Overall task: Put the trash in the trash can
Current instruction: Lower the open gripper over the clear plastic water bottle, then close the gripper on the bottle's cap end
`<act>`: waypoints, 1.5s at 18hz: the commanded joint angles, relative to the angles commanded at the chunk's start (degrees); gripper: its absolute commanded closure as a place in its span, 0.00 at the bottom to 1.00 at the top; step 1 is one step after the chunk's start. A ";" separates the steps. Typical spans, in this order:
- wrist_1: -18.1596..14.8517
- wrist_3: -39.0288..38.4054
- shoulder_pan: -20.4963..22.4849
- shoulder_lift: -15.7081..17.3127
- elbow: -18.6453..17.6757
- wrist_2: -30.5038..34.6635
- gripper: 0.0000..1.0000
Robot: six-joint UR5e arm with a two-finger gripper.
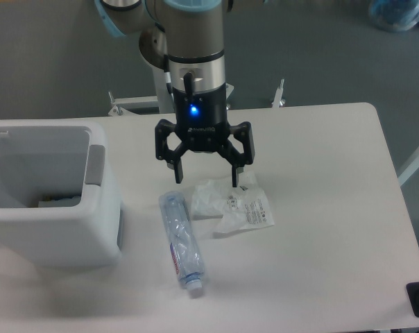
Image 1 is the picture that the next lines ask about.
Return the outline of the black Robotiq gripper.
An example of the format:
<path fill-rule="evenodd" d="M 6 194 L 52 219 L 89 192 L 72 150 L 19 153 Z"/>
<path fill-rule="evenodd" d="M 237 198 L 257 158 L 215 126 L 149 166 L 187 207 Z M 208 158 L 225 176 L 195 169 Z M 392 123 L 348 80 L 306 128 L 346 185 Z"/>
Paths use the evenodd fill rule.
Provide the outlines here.
<path fill-rule="evenodd" d="M 255 159 L 255 145 L 252 125 L 244 121 L 230 126 L 226 109 L 226 84 L 209 92 L 199 92 L 187 96 L 185 92 L 173 88 L 176 125 L 161 119 L 155 127 L 155 156 L 164 160 L 174 171 L 175 182 L 183 179 L 181 157 L 186 151 L 196 153 L 220 153 L 231 167 L 232 186 L 238 187 L 239 175 L 246 165 Z M 171 150 L 168 137 L 175 133 L 180 139 L 178 146 Z M 239 151 L 230 138 L 241 144 Z"/>

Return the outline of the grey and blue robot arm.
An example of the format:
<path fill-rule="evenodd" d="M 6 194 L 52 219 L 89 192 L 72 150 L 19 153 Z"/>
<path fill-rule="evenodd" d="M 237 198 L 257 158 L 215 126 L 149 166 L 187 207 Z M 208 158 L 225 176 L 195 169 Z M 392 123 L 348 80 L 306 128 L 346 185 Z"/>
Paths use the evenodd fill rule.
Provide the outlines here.
<path fill-rule="evenodd" d="M 230 125 L 227 111 L 223 18 L 263 1 L 96 1 L 113 35 L 140 32 L 147 62 L 171 78 L 176 122 L 155 127 L 155 154 L 182 182 L 181 157 L 187 151 L 218 153 L 232 166 L 232 185 L 255 158 L 252 126 Z"/>

